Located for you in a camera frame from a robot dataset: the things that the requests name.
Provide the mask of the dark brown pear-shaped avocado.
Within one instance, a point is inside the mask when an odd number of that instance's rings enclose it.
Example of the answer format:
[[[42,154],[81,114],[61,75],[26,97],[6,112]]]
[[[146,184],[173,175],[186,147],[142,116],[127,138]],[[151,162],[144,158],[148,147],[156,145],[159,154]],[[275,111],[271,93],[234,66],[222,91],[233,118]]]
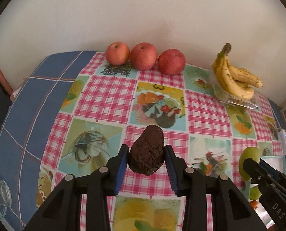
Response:
[[[163,163],[163,130],[156,125],[149,125],[132,145],[128,165],[135,173],[151,176]]]

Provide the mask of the green pear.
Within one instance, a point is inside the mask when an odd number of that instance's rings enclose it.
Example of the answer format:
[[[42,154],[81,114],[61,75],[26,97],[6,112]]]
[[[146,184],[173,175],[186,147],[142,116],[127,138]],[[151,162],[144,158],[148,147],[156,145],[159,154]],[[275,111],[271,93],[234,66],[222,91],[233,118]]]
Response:
[[[249,199],[250,200],[258,200],[261,197],[261,192],[259,190],[258,185],[255,185],[249,190]]]
[[[247,147],[239,157],[238,171],[243,181],[252,179],[251,171],[260,162],[260,151],[256,147]]]

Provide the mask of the large orange with stem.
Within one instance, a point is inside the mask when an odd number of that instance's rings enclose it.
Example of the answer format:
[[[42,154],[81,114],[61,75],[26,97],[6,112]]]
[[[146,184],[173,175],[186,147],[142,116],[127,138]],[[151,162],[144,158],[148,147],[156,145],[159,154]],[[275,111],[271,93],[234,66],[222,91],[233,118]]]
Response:
[[[259,207],[261,206],[261,204],[257,201],[257,200],[251,200],[249,202],[249,204],[252,206],[252,208],[256,211],[257,209],[259,209]]]

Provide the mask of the white power strip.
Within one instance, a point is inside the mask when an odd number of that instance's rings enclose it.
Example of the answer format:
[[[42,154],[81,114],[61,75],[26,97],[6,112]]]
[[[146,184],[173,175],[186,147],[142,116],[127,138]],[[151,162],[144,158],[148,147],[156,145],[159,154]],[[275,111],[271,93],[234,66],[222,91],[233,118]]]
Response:
[[[278,135],[279,135],[279,139],[286,143],[286,130],[285,129],[281,129],[278,131]]]

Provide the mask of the red apple right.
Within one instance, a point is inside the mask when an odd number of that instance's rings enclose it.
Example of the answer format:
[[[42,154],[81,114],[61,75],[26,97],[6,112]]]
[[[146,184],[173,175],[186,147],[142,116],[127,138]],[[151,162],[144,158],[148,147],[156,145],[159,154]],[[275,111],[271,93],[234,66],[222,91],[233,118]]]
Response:
[[[163,74],[180,74],[186,65],[184,54],[178,49],[167,49],[158,58],[158,69]]]

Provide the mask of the upper yellow banana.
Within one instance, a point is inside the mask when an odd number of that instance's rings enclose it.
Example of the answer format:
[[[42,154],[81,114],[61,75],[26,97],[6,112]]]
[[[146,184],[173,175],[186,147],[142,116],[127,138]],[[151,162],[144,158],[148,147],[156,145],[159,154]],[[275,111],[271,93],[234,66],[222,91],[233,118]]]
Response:
[[[258,76],[256,76],[255,74],[252,74],[247,69],[233,66],[229,61],[229,57],[227,57],[226,59],[227,59],[227,66],[228,66],[229,72],[231,73],[232,78],[234,80],[246,83],[248,85],[252,85],[256,88],[263,87],[263,83]]]

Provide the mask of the yellow banana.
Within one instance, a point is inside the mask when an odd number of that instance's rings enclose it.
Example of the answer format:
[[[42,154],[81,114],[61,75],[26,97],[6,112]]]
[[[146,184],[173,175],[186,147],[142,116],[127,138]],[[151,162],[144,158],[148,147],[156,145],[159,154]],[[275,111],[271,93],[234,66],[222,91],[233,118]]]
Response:
[[[213,72],[220,86],[231,96],[249,101],[254,96],[253,88],[243,88],[232,78],[227,66],[227,57],[231,51],[231,44],[225,43],[212,64]]]
[[[256,76],[255,74],[252,74],[247,69],[233,66],[229,61],[229,57],[227,57],[226,59],[227,59],[227,66],[228,66],[229,72],[231,73],[232,78],[234,80],[246,83],[248,85],[252,85],[256,88],[263,87],[263,83],[258,76]]]

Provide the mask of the blue underlying tablecloth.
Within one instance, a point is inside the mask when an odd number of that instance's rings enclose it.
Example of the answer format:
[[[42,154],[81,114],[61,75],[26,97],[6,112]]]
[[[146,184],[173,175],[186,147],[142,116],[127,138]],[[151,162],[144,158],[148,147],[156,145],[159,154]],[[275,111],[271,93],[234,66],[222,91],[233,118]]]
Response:
[[[0,179],[12,196],[5,220],[22,230],[36,211],[41,159],[54,120],[80,71],[95,51],[46,57],[27,79],[12,103],[0,131]]]

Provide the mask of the red apple middle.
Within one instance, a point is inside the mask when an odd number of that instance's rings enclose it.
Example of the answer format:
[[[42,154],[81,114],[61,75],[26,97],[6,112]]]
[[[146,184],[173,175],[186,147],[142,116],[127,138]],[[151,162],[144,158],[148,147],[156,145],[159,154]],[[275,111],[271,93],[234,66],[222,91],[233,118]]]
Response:
[[[142,42],[131,50],[130,64],[140,71],[149,70],[155,65],[157,56],[157,49],[154,45]]]

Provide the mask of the lower yellow banana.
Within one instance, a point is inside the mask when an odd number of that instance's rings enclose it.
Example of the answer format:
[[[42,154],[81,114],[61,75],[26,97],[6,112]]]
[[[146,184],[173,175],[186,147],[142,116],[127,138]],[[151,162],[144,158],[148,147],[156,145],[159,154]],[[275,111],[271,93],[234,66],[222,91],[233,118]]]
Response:
[[[231,51],[231,44],[225,43],[212,64],[213,72],[220,86],[231,96],[249,101],[254,96],[253,88],[243,88],[232,78],[227,66],[227,57]]]

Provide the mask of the pale red apple left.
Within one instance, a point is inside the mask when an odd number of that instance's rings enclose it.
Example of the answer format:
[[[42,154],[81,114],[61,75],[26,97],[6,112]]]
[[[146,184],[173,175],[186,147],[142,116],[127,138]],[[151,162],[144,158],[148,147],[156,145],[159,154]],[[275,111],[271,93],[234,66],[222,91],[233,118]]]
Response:
[[[114,66],[125,64],[129,60],[130,49],[124,42],[114,42],[106,49],[106,60]]]

